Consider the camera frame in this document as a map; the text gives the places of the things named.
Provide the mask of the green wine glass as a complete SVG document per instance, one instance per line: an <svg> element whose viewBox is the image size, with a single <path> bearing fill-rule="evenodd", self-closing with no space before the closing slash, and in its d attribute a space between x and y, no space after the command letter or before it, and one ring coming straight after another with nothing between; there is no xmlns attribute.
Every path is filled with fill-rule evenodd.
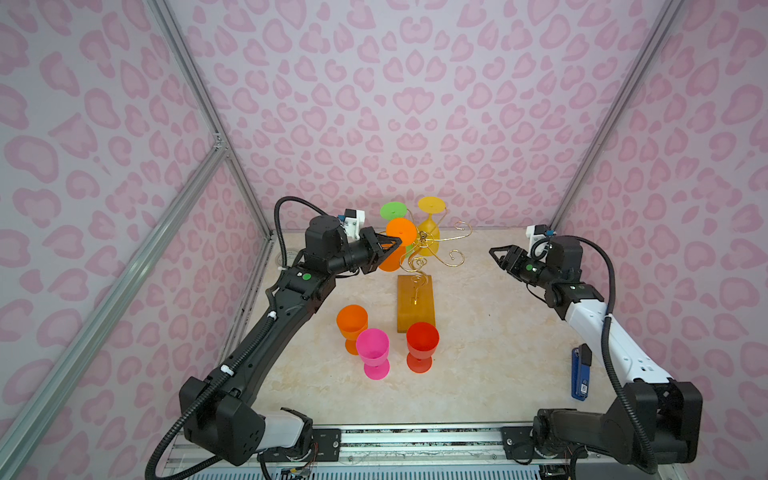
<svg viewBox="0 0 768 480"><path fill-rule="evenodd" d="M384 204L380 208L380 216L384 220L387 221L387 224L391 220L396 219L396 218L406 218L406 219L410 220L408 218L408 208L407 208L407 206L404 203L397 202L397 201L392 201L392 202ZM413 250L414 242L412 243L411 246L407 247L406 252L410 253Z"/></svg>

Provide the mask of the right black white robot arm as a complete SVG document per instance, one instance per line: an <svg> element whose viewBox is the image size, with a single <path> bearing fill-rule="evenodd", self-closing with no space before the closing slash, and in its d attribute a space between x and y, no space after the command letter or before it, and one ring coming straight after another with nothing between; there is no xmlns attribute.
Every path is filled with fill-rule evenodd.
<svg viewBox="0 0 768 480"><path fill-rule="evenodd" d="M676 380L615 319L616 268L595 242L549 235L528 249L489 251L497 266L543 300L600 358L615 399L604 413L543 408L534 417L531 449L544 458L566 451L608 456L654 474L659 466L690 464L698 453L704 399L691 382Z"/></svg>

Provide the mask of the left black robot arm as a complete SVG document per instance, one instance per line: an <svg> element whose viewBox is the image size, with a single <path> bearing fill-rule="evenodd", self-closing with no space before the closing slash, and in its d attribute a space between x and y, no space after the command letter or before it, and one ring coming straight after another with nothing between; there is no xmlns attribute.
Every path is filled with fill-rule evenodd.
<svg viewBox="0 0 768 480"><path fill-rule="evenodd" d="M303 458L311 449L313 421L291 409L259 413L259 389L291 339L320 309L346 273L369 274L402 244L400 238L364 227L349 239L337 217L320 215L305 232L305 246L266 291L268 308L222 364L182 387L184 437L212 454L214 462L240 466L252 456L278 450Z"/></svg>

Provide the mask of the pink wine glass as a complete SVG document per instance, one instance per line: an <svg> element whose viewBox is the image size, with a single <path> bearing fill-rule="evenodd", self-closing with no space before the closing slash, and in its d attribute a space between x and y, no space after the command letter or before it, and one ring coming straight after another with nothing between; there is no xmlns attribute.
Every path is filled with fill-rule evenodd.
<svg viewBox="0 0 768 480"><path fill-rule="evenodd" d="M388 376L390 340L386 332L376 328L363 331L356 340L356 349L369 379L378 381Z"/></svg>

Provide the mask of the red wine glass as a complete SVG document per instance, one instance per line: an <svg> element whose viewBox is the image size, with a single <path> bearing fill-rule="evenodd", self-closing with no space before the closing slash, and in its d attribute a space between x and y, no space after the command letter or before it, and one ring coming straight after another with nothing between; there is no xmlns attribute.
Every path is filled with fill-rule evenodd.
<svg viewBox="0 0 768 480"><path fill-rule="evenodd" d="M440 342L437 328L427 322L414 323L406 332L408 368L418 374L428 372L433 364L433 355Z"/></svg>

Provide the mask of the orange wine glass front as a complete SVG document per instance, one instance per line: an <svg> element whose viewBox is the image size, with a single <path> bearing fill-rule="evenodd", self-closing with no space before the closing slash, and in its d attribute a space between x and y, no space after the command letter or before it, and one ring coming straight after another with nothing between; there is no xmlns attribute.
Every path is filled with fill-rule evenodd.
<svg viewBox="0 0 768 480"><path fill-rule="evenodd" d="M357 339L368 328L367 310L360 305L348 305L340 310L336 322L345 339L347 352L351 355L357 355Z"/></svg>

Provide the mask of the yellow wine glass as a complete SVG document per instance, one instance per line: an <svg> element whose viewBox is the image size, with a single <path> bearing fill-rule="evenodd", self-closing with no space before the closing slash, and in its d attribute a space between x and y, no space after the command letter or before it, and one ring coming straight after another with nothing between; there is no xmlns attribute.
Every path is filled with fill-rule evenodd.
<svg viewBox="0 0 768 480"><path fill-rule="evenodd" d="M418 208L426 214L426 219L418 226L418 254L423 257L435 256L439 251L441 232L440 215L446 211L445 201L434 196L422 198Z"/></svg>

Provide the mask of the orange wine glass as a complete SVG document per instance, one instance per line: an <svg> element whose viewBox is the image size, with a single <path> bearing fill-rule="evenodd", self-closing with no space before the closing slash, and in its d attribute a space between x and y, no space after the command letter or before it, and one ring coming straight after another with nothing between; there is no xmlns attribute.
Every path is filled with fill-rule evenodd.
<svg viewBox="0 0 768 480"><path fill-rule="evenodd" d="M416 240L418 231L411 220L396 218L387 224L386 235L399 238L401 245L388 256L379 269L385 272L394 272L400 268L401 258L406 254L407 247Z"/></svg>
<svg viewBox="0 0 768 480"><path fill-rule="evenodd" d="M367 310L360 305L348 305L340 310L336 322L345 339L347 352L351 355L357 355L357 339L368 328Z"/></svg>

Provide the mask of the orange wine glass back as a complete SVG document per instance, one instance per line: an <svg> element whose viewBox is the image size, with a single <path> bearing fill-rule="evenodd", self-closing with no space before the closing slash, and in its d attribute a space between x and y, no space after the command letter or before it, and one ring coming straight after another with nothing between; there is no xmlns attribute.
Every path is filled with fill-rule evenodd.
<svg viewBox="0 0 768 480"><path fill-rule="evenodd" d="M386 235L399 238L401 245L388 256L379 269L385 272L394 272L400 268L401 258L406 254L407 247L416 240L418 231L411 220L396 218L387 224Z"/></svg>

